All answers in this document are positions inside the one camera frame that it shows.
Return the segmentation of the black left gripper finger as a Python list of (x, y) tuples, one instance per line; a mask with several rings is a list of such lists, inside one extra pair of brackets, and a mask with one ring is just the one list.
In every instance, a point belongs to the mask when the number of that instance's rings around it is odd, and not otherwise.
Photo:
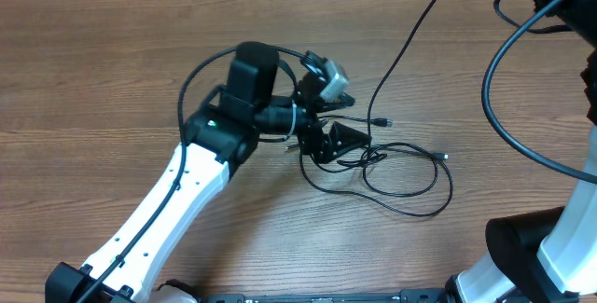
[(340, 110), (348, 107), (352, 107), (355, 103), (355, 98), (348, 93), (342, 93), (338, 98), (333, 101), (324, 101), (321, 106), (322, 112), (331, 112)]
[(326, 138), (326, 162), (331, 162), (348, 152), (368, 146), (371, 137), (362, 131), (334, 122)]

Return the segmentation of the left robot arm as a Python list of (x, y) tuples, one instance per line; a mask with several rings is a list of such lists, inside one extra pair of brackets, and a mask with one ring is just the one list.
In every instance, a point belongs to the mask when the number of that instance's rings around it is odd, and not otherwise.
[(289, 96), (273, 94), (287, 71), (286, 49), (243, 42), (225, 84), (213, 88), (189, 117), (180, 117), (180, 141), (166, 170), (117, 233), (78, 268), (59, 264), (45, 283), (48, 302), (195, 302), (193, 289), (157, 278), (174, 247), (206, 204), (222, 191), (261, 143), (298, 139), (318, 163), (367, 145), (363, 132), (334, 123), (322, 112), (353, 105), (344, 69), (311, 51), (299, 55), (306, 69)]

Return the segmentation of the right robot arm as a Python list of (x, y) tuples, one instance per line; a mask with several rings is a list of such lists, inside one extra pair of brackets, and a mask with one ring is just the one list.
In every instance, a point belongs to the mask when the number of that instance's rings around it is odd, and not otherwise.
[(589, 132), (581, 168), (547, 158), (524, 145), (498, 120), (490, 101), (500, 61), (523, 34), (546, 16), (596, 45), (596, 0), (535, 0), (532, 17), (496, 51), (482, 79), (480, 101), (493, 130), (514, 150), (552, 172), (567, 186), (541, 181), (521, 213), (492, 219), (486, 254), (446, 284), (452, 302), (578, 302), (596, 293), (596, 131)]

